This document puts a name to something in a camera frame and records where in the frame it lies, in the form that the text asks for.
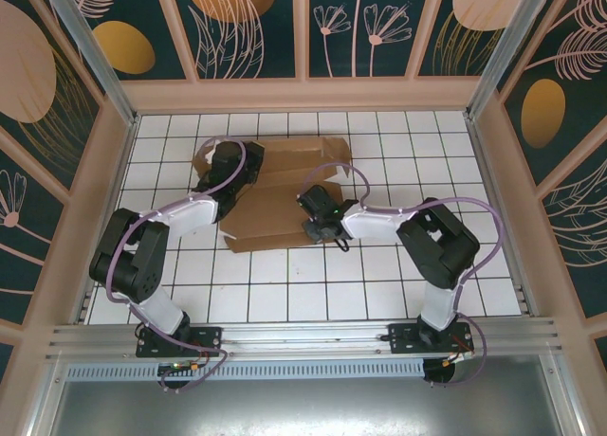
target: cardboard box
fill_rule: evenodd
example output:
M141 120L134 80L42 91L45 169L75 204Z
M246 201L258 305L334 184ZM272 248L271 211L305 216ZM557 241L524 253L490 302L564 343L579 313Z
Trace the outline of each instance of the cardboard box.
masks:
M264 161L257 182L240 191L236 206L219 223L220 235L226 237L228 247L236 253L312 245L302 228L307 216L297 204L297 194L304 180L321 164L350 163L352 155L347 142L341 137L256 142L264 147ZM202 154L196 154L193 160L199 176L210 168L210 163L201 156L211 150L209 147ZM341 203L341 186L325 181L337 173L337 167L324 168L314 175L309 186L323 185Z

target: mounting plate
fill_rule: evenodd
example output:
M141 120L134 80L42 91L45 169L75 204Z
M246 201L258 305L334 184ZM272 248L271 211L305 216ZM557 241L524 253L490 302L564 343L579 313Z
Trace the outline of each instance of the mounting plate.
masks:
M460 340L471 351L474 351L474 343L470 333L470 326L466 322L454 322L449 331L441 336L441 342L435 349L430 349L419 338L418 325L416 322L390 324L388 335L381 339L390 342L392 354L449 354L461 350L455 341Z
M192 327L191 343L198 343L203 348L221 347L221 327ZM181 349L173 343L156 335L150 329L143 327L135 356L137 358L178 358L198 357L199 352L193 349ZM217 357L219 353L209 353L209 357Z

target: enclosure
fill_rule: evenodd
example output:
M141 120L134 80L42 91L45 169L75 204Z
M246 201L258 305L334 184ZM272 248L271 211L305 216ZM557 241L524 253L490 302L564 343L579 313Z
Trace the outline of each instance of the enclosure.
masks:
M606 9L0 0L3 434L602 434ZM161 285L194 327L223 329L230 356L164 396L166 360L136 357L138 319L88 267L115 209L197 185L194 154L214 136L340 137L371 205L496 208L503 248L459 305L487 337L474 382L431 388L423 356L381 340L424 302L403 245L233 253L213 224L168 244ZM331 181L364 194L358 175ZM448 208L479 263L498 243L491 215Z

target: flattened cardboard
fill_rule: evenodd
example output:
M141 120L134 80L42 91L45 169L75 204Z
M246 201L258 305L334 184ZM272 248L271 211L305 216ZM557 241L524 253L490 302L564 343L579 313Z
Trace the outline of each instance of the flattened cardboard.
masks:
M257 142L264 147L264 162L257 182L241 190L236 206L219 223L228 247L234 252L244 252L312 245L302 228L307 216L297 204L297 194L304 180L321 164L349 164L352 156L348 144L341 137ZM211 149L196 154L193 160L199 176L210 168L204 156ZM324 182L337 172L336 167L321 169L312 177L310 185L323 185L340 204L343 201L340 185Z

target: white tiled floor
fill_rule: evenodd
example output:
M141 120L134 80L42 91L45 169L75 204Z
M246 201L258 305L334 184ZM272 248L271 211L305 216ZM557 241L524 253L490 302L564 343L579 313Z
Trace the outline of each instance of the white tiled floor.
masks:
M487 201L466 124L459 112L330 112L144 117L119 206L142 211L184 196L197 179L191 159L210 136L339 135L369 178L375 205L412 206L423 198L471 196ZM357 177L340 180L345 197L364 191ZM482 243L496 241L490 215L452 204ZM385 241L234 254L216 226L169 245L162 284L194 323L415 318L422 277L405 248ZM470 280L460 310L470 316L520 315L506 258L500 253ZM135 323L123 305L95 288L87 322Z

